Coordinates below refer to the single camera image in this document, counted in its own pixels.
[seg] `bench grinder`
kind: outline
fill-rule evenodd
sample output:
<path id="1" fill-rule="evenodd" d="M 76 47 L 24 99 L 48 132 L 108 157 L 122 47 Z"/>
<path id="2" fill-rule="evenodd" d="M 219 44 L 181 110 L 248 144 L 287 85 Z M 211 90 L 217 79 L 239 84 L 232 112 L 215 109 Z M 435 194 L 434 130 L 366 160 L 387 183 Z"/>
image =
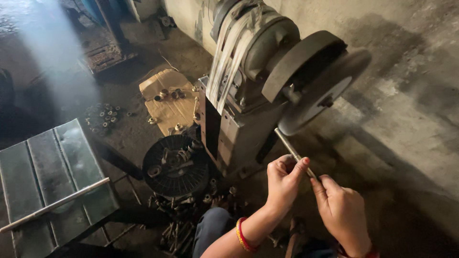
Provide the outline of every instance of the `bench grinder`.
<path id="1" fill-rule="evenodd" d="M 304 39 L 296 24 L 261 0 L 222 0 L 213 10 L 217 44 L 200 78 L 196 116 L 202 142 L 224 176 L 261 168 L 277 136 L 294 135 L 365 70 L 366 50 L 348 53 L 328 31 Z"/>

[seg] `metal workbench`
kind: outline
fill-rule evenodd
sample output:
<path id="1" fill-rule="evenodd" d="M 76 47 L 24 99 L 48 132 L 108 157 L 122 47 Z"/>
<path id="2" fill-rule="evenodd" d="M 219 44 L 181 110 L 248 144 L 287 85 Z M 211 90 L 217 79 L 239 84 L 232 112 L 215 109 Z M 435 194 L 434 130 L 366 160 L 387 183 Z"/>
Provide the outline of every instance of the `metal workbench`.
<path id="1" fill-rule="evenodd" d="M 100 142 L 96 145 L 104 149 Z M 114 160 L 113 152 L 104 153 Z M 116 160 L 119 165 L 122 159 Z M 0 151 L 0 175 L 10 223 L 106 177 L 77 119 Z M 155 226 L 167 220 L 143 208 L 123 208 L 112 186 L 105 184 L 12 231 L 16 256 L 68 251 L 107 221 L 149 224 L 145 218 L 151 218 Z"/>

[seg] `red bangle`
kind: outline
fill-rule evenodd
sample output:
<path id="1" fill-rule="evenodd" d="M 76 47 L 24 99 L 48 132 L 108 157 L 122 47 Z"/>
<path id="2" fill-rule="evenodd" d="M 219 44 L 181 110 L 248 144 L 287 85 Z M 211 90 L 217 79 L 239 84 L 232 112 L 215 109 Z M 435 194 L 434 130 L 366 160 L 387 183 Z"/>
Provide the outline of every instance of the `red bangle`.
<path id="1" fill-rule="evenodd" d="M 352 258 L 347 255 L 342 245 L 339 245 L 338 247 L 338 257 Z M 362 258 L 380 258 L 380 255 L 379 252 L 376 250 L 375 246 L 371 246 L 370 252 Z"/>
<path id="2" fill-rule="evenodd" d="M 242 229 L 241 229 L 241 224 L 244 220 L 246 220 L 247 218 L 240 218 L 237 223 L 236 223 L 236 234 L 237 234 L 237 238 L 239 239 L 239 243 L 241 244 L 241 246 L 248 252 L 256 252 L 257 249 L 256 248 L 253 248 L 251 247 L 249 244 L 247 244 L 247 241 L 246 239 L 244 238 L 243 234 L 242 234 Z"/>

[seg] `dark pants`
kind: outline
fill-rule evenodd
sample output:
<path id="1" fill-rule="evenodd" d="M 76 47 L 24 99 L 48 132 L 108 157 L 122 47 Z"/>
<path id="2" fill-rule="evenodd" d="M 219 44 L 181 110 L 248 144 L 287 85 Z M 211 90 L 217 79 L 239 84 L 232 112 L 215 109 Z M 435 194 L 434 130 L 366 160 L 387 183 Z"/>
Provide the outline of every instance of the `dark pants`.
<path id="1" fill-rule="evenodd" d="M 204 213 L 196 227 L 193 258 L 201 257 L 212 243 L 234 226 L 230 213 L 223 208 L 212 208 Z"/>
<path id="2" fill-rule="evenodd" d="M 199 258 L 204 251 L 218 238 L 226 234 L 235 226 L 235 221 L 230 213 L 223 208 L 208 210 L 199 220 L 193 249 L 193 258 Z M 303 246 L 297 258 L 331 258 L 336 257 L 336 252 L 330 245 L 322 240 L 311 239 Z"/>

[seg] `threaded rod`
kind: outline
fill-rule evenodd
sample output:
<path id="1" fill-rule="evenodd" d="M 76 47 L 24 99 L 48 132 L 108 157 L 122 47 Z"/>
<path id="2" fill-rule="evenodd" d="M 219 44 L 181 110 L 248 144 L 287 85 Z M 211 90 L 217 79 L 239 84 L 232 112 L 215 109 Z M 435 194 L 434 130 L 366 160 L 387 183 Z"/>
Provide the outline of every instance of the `threaded rod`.
<path id="1" fill-rule="evenodd" d="M 279 130 L 279 128 L 274 129 L 274 132 L 276 132 L 277 136 L 279 136 L 279 139 L 284 143 L 285 147 L 290 152 L 290 154 L 293 155 L 293 158 L 295 158 L 295 160 L 299 162 L 302 159 L 302 157 L 300 156 L 300 154 L 298 154 L 295 148 L 293 148 L 292 144 L 287 140 L 287 137 Z M 312 172 L 310 168 L 308 168 L 307 174 L 309 177 L 317 179 L 316 175 Z"/>

